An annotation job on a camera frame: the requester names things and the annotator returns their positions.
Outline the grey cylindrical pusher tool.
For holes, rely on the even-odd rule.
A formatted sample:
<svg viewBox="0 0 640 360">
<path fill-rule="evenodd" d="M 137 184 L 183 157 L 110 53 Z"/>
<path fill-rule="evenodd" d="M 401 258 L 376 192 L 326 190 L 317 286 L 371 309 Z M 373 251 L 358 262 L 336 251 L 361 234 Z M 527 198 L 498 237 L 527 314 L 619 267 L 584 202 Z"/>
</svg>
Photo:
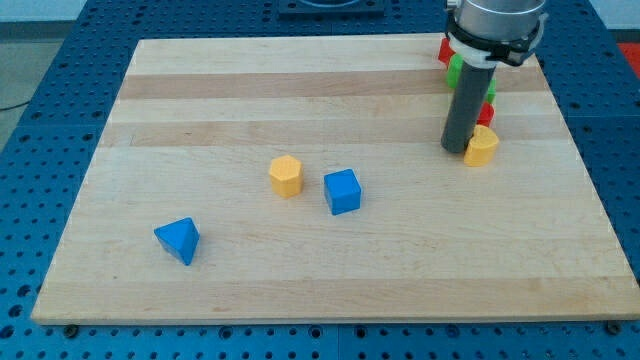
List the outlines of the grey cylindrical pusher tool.
<svg viewBox="0 0 640 360">
<path fill-rule="evenodd" d="M 472 137 L 495 68 L 477 68 L 462 62 L 460 75 L 441 136 L 441 146 L 463 153 Z"/>
</svg>

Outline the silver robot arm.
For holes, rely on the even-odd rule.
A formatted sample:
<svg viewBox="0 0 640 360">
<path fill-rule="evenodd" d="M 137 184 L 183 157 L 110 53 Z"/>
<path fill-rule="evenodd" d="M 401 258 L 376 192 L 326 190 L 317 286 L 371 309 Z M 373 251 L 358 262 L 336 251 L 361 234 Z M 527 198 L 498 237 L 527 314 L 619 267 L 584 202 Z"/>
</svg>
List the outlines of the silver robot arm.
<svg viewBox="0 0 640 360">
<path fill-rule="evenodd" d="M 445 3 L 445 35 L 462 58 L 442 147 L 462 153 L 472 137 L 498 64 L 521 66 L 544 33 L 545 0 L 453 0 Z"/>
</svg>

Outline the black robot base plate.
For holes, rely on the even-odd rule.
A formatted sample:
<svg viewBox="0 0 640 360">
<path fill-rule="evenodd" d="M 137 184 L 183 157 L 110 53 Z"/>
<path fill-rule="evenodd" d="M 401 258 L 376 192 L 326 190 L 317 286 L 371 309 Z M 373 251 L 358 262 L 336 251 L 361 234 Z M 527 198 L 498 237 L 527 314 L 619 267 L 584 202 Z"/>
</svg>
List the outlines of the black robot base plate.
<svg viewBox="0 0 640 360">
<path fill-rule="evenodd" d="M 386 0 L 278 0 L 280 18 L 333 15 L 383 15 Z"/>
</svg>

